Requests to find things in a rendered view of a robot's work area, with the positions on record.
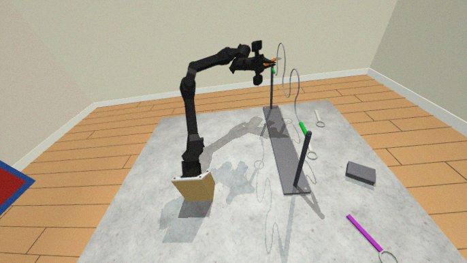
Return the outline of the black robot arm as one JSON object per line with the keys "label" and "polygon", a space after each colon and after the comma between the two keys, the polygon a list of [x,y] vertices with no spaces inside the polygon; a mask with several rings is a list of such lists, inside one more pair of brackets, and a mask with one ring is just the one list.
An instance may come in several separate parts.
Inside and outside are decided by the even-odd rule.
{"label": "black robot arm", "polygon": [[205,69],[214,67],[216,65],[228,65],[231,61],[232,64],[229,70],[234,73],[235,71],[243,71],[241,62],[243,58],[247,58],[251,52],[251,47],[246,44],[239,44],[238,48],[225,47],[215,55],[192,61],[189,63],[187,76],[184,77],[180,84],[181,96],[184,100],[184,109],[187,121],[187,149],[181,155],[184,161],[181,162],[182,177],[193,178],[199,176],[201,172],[201,164],[199,156],[202,154],[204,148],[204,138],[200,138],[197,131],[197,120],[195,114],[195,75]]}

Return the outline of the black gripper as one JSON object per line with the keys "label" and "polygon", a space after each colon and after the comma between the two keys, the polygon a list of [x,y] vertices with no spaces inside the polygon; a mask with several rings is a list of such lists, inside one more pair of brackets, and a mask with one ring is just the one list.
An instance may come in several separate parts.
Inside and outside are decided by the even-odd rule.
{"label": "black gripper", "polygon": [[[263,76],[261,75],[265,69],[274,66],[276,63],[264,57],[264,54],[259,54],[259,50],[262,49],[261,40],[255,41],[252,43],[252,52],[255,52],[255,57],[243,58],[241,62],[241,67],[243,71],[255,71],[255,76],[253,76],[253,84],[260,85],[263,82]],[[270,65],[259,66],[260,63],[269,63]]]}

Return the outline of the purple handle with grey ring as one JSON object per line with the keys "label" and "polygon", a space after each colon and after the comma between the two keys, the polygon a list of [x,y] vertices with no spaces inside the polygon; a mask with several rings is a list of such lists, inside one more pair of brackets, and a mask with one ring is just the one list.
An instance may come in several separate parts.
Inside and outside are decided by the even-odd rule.
{"label": "purple handle with grey ring", "polygon": [[358,224],[358,222],[357,222],[356,220],[354,220],[354,219],[351,217],[350,214],[347,215],[346,217],[347,217],[347,218],[349,219],[349,221],[361,232],[361,234],[362,234],[363,236],[365,236],[366,239],[367,239],[368,241],[370,241],[370,243],[372,244],[372,246],[379,252],[379,258],[381,259],[381,263],[385,263],[385,262],[383,261],[383,259],[382,259],[382,253],[383,253],[383,252],[388,252],[388,253],[392,254],[392,255],[396,258],[396,261],[397,261],[398,263],[400,263],[399,259],[397,258],[397,256],[395,256],[395,255],[393,254],[393,252],[391,252],[391,251],[389,251],[389,250],[386,250],[386,249],[382,249],[381,246],[378,245],[374,239],[372,239],[372,237],[363,229],[363,227],[361,227],[361,226]]}

